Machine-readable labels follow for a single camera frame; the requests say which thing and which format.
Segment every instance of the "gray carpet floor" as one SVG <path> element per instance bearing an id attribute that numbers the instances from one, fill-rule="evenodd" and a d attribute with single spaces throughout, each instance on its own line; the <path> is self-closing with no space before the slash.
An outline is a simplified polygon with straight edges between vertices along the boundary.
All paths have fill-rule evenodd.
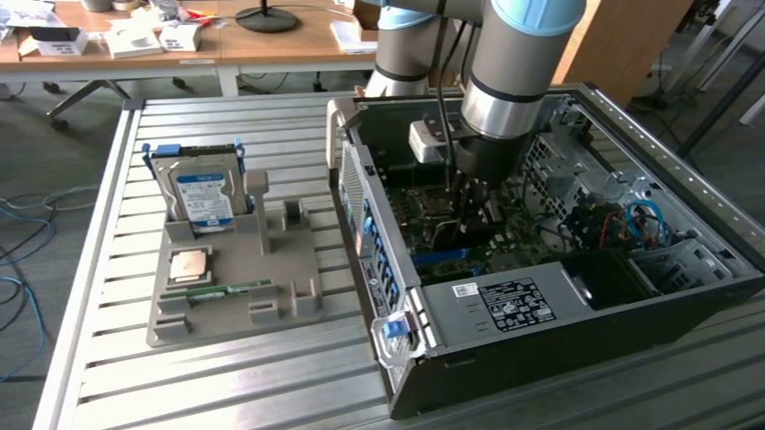
<path id="1" fill-rule="evenodd" d="M 689 42 L 689 35 L 675 37 L 663 55 L 667 64 L 677 63 Z M 685 139 L 751 61 L 746 53 L 737 56 L 713 88 L 695 96 L 694 106 L 678 102 L 654 114 L 635 114 L 645 125 L 657 134 L 661 133 L 670 145 L 677 143 L 657 116 L 669 122 L 679 112 L 671 131 L 679 139 Z M 281 76 L 273 73 L 259 80 L 253 79 L 257 76 L 245 79 L 263 89 L 273 89 Z M 292 73 L 279 92 L 309 92 L 312 81 L 313 73 Z M 323 83 L 330 90 L 351 90 L 354 85 L 363 82 L 359 72 L 323 73 Z M 124 82 L 123 87 L 133 97 L 145 99 L 220 96 L 215 78 L 187 78 L 187 83 L 189 90 L 176 89 L 168 79 Z M 61 82 L 66 92 L 75 91 L 79 85 Z M 765 156 L 765 116 L 758 118 L 754 126 L 739 125 L 735 118 L 763 92 L 765 75 L 750 86 L 707 134 L 698 150 L 693 152 L 693 160 L 701 172 L 759 222 L 765 222 L 765 191 L 759 167 Z M 48 194 L 77 185 L 96 184 L 100 180 L 120 114 L 120 99 L 108 90 L 97 91 L 62 114 L 61 118 L 69 121 L 72 130 L 57 133 L 48 127 L 44 112 L 62 97 L 48 94 L 38 84 L 30 84 L 17 100 L 0 102 L 0 197 L 10 198 L 26 193 Z M 65 203 L 77 204 L 92 197 L 92 194 L 77 195 Z M 22 202 L 32 202 L 32 197 Z M 45 211 L 26 211 L 25 214 L 46 216 Z M 36 290 L 40 310 L 53 336 L 60 329 L 89 217 L 91 210 L 58 213 L 50 244 L 18 264 Z M 0 245 L 13 246 L 36 227 L 0 216 Z M 13 275 L 8 266 L 0 266 L 2 275 Z M 1 285 L 0 301 L 8 297 L 6 285 Z M 0 323 L 6 321 L 12 311 L 12 306 L 0 306 Z M 18 321 L 0 333 L 0 374 L 21 363 L 36 347 L 37 327 L 28 309 Z M 41 379 L 50 363 L 50 353 L 52 345 L 46 345 L 40 358 L 18 376 Z M 0 429 L 30 427 L 41 387 L 42 381 L 22 380 L 0 384 Z"/>

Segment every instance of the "blue cable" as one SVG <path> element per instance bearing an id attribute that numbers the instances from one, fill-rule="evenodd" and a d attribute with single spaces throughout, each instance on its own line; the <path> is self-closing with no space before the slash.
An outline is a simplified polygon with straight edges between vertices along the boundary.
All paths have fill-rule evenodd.
<path id="1" fill-rule="evenodd" d="M 12 262 L 20 262 L 21 260 L 24 260 L 26 257 L 29 257 L 32 254 L 34 254 L 49 242 L 52 239 L 52 235 L 53 235 L 53 226 L 52 223 L 42 219 L 42 218 L 26 218 L 26 217 L 21 217 L 18 215 L 16 215 L 16 213 L 10 212 L 8 209 L 5 209 L 2 206 L 0 206 L 0 213 L 4 213 L 8 217 L 10 217 L 12 219 L 17 219 L 18 221 L 29 221 L 29 222 L 38 222 L 40 224 L 44 224 L 48 230 L 48 234 L 45 235 L 45 238 L 42 239 L 42 241 L 37 244 L 37 246 L 34 246 L 32 248 L 32 250 L 25 253 L 24 255 L 21 255 L 20 257 L 16 258 L 16 260 L 6 260 L 6 261 L 0 261 L 0 266 L 6 266 L 8 264 L 10 264 Z"/>
<path id="2" fill-rule="evenodd" d="M 661 214 L 661 209 L 658 208 L 657 204 L 653 203 L 650 200 L 635 200 L 634 202 L 627 204 L 626 207 L 623 208 L 626 225 L 627 225 L 630 232 L 633 233 L 634 237 L 639 237 L 641 233 L 639 233 L 639 231 L 637 231 L 637 227 L 634 226 L 634 223 L 631 222 L 633 212 L 630 211 L 630 209 L 633 208 L 633 206 L 645 206 L 657 215 L 658 228 L 661 231 L 661 243 L 663 245 L 666 245 L 667 244 L 667 224 L 665 223 L 665 217 Z"/>
<path id="3" fill-rule="evenodd" d="M 34 351 L 34 355 L 16 369 L 13 369 L 5 375 L 0 376 L 0 383 L 4 383 L 10 376 L 17 374 L 21 370 L 24 370 L 24 367 L 26 367 L 32 363 L 32 361 L 34 361 L 40 357 L 42 349 L 45 348 L 45 333 L 42 331 L 42 317 L 40 315 L 40 305 L 37 304 L 37 298 L 34 297 L 34 293 L 32 292 L 30 288 L 26 287 L 26 285 L 24 285 L 24 282 L 21 282 L 17 278 L 10 278 L 9 276 L 0 276 L 0 280 L 13 282 L 20 287 L 22 287 L 24 292 L 26 293 L 28 301 L 32 303 L 32 310 L 34 311 L 34 316 L 37 317 L 37 327 L 40 329 L 40 343 L 37 345 L 37 350 Z"/>

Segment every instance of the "desk lamp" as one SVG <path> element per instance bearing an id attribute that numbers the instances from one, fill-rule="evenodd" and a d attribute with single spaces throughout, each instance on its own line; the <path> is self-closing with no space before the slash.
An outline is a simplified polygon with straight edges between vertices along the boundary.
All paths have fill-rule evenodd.
<path id="1" fill-rule="evenodd" d="M 268 7 L 268 0 L 260 0 L 260 7 L 239 12 L 235 19 L 241 27 L 257 33 L 280 33 L 293 29 L 300 23 L 292 13 Z"/>

